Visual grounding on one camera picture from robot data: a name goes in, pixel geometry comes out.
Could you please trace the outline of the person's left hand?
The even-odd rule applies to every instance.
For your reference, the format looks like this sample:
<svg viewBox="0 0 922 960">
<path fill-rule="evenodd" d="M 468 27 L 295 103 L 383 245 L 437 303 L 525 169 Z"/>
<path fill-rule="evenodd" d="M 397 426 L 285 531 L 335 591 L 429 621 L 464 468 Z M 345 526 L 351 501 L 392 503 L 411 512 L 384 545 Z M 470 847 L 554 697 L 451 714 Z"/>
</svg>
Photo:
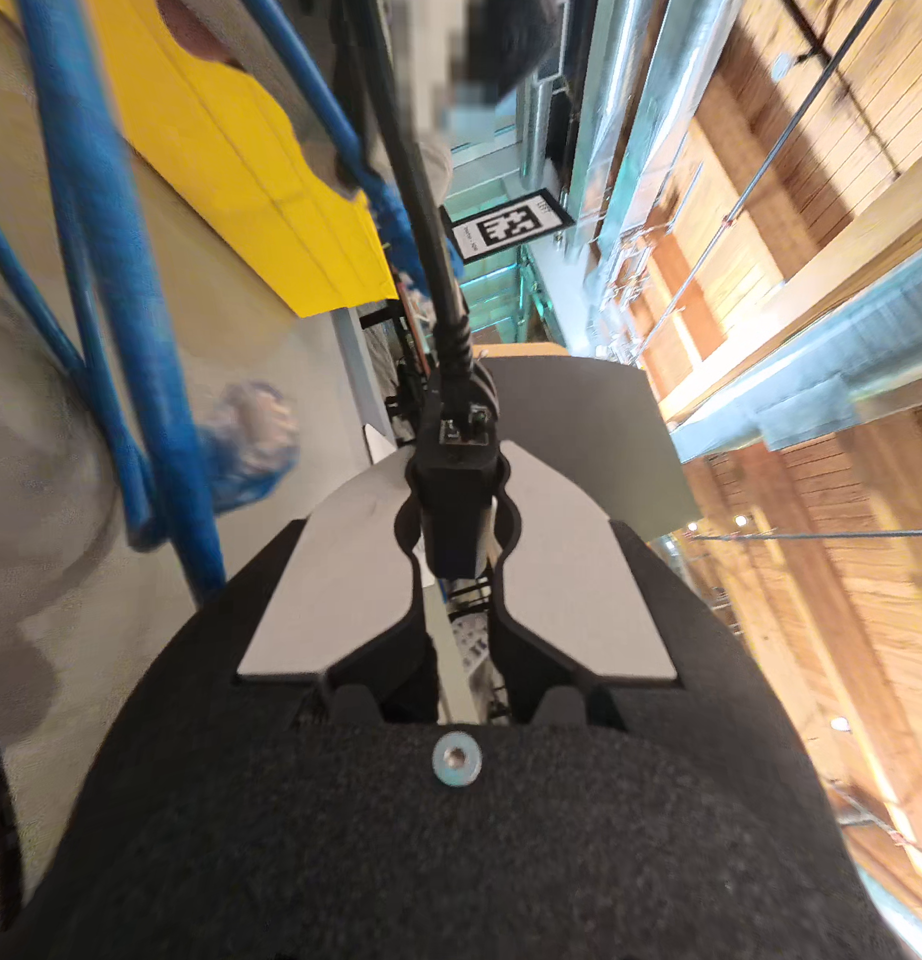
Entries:
<svg viewBox="0 0 922 960">
<path fill-rule="evenodd" d="M 199 19 L 185 2 L 156 1 L 162 23 L 179 47 L 192 57 L 243 71 L 224 43 Z"/>
</svg>

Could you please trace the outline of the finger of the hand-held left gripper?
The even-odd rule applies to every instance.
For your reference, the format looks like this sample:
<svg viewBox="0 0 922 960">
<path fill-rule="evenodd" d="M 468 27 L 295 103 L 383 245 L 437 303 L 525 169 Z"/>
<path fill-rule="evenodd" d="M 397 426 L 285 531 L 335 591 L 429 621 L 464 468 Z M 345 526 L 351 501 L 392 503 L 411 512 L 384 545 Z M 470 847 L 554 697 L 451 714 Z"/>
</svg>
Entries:
<svg viewBox="0 0 922 960">
<path fill-rule="evenodd" d="M 287 19 L 323 79 L 334 79 L 337 44 L 331 15 L 334 2 L 279 1 Z M 312 173 L 343 199 L 359 193 L 357 182 L 340 162 L 320 120 L 291 78 L 286 66 L 243 2 L 200 1 L 199 19 L 233 59 L 275 100 L 286 114 L 302 157 Z"/>
<path fill-rule="evenodd" d="M 435 206 L 443 207 L 452 192 L 452 151 L 444 141 L 419 141 L 419 155 Z"/>
</svg>

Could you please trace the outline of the black ethernet adapter box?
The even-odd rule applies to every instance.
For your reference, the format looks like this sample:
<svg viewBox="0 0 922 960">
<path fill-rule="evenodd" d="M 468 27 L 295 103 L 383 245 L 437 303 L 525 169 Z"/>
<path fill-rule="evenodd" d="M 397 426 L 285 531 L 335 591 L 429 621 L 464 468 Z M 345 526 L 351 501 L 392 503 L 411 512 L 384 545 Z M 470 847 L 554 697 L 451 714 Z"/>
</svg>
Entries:
<svg viewBox="0 0 922 960">
<path fill-rule="evenodd" d="M 501 450 L 498 410 L 482 390 L 486 378 L 485 371 L 474 374 L 467 414 L 453 415 L 434 366 L 420 407 L 406 479 L 419 507 L 427 566 L 441 579 L 475 579 L 487 565 Z"/>
</svg>

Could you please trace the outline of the silver ceiling duct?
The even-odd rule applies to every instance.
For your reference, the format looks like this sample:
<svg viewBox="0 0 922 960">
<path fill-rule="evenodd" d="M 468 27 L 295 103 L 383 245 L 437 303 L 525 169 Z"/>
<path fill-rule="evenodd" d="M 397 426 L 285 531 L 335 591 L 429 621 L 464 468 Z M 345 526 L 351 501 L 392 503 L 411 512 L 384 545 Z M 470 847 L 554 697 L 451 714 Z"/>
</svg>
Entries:
<svg viewBox="0 0 922 960">
<path fill-rule="evenodd" d="M 763 442 L 780 451 L 873 419 L 922 380 L 922 249 L 703 403 L 671 439 L 681 463 Z"/>
</svg>

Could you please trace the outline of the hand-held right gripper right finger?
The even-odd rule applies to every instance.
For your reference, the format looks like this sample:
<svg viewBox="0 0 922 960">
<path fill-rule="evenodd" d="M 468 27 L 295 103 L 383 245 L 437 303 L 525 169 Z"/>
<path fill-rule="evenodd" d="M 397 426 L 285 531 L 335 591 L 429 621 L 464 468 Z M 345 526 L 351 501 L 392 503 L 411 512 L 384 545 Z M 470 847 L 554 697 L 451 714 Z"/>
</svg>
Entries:
<svg viewBox="0 0 922 960">
<path fill-rule="evenodd" d="M 515 441 L 500 444 L 494 582 L 505 628 L 599 681 L 669 685 L 676 667 L 608 514 Z"/>
</svg>

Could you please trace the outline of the yellow storage bin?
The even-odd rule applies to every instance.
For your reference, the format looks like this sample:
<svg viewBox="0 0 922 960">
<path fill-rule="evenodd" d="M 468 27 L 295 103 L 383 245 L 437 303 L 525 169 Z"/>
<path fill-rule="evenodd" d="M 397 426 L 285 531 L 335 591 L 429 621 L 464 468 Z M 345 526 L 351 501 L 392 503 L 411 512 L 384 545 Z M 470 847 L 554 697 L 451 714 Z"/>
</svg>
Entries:
<svg viewBox="0 0 922 960">
<path fill-rule="evenodd" d="M 253 78 L 185 52 L 155 2 L 81 5 L 131 147 L 296 315 L 394 298 L 365 199 L 312 173 Z"/>
</svg>

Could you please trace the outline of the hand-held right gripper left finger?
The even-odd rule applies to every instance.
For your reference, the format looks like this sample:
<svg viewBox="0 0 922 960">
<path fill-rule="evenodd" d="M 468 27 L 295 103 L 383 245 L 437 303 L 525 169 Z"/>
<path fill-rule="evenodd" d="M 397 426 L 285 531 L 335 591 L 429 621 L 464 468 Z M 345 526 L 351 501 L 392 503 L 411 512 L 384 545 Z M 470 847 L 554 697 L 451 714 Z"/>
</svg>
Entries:
<svg viewBox="0 0 922 960">
<path fill-rule="evenodd" d="M 395 450 L 312 511 L 237 667 L 241 680 L 405 682 L 422 665 L 412 455 Z"/>
</svg>

